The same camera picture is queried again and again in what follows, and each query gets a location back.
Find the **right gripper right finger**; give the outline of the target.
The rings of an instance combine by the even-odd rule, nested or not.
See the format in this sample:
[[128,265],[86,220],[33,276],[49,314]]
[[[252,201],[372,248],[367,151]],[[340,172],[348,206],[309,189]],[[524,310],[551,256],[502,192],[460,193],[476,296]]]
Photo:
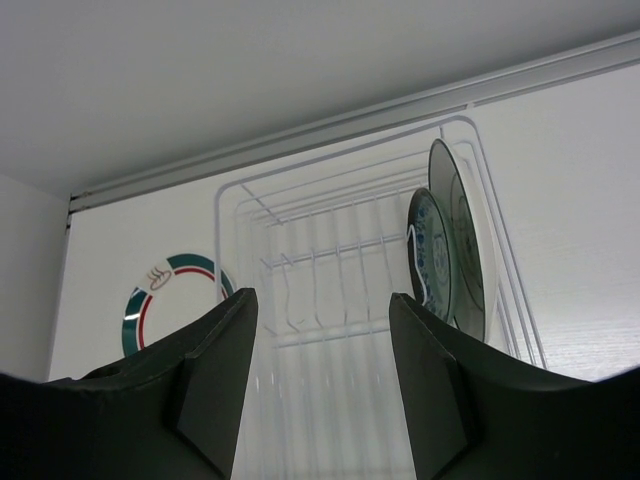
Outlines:
[[406,294],[389,322],[417,478],[638,478],[638,369],[589,382],[534,367]]

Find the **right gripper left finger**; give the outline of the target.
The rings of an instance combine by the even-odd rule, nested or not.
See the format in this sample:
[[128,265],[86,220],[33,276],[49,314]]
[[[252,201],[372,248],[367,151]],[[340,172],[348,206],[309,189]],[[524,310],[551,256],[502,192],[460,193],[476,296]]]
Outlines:
[[227,479],[256,338],[243,288],[79,379],[1,378],[5,479]]

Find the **blue patterned green plate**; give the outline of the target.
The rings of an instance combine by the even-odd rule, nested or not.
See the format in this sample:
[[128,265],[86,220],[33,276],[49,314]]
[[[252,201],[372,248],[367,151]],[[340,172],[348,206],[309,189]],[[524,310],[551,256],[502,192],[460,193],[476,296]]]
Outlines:
[[441,203],[425,187],[411,197],[406,237],[415,300],[454,326],[460,274],[453,230]]

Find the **white plate with dark rim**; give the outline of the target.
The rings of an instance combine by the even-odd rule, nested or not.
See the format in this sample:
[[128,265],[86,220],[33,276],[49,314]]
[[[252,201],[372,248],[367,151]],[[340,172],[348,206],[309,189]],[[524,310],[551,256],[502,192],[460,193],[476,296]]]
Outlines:
[[460,274],[455,325],[487,343],[495,330],[498,273],[486,202],[469,163],[442,139],[434,140],[430,147],[428,182],[453,230]]

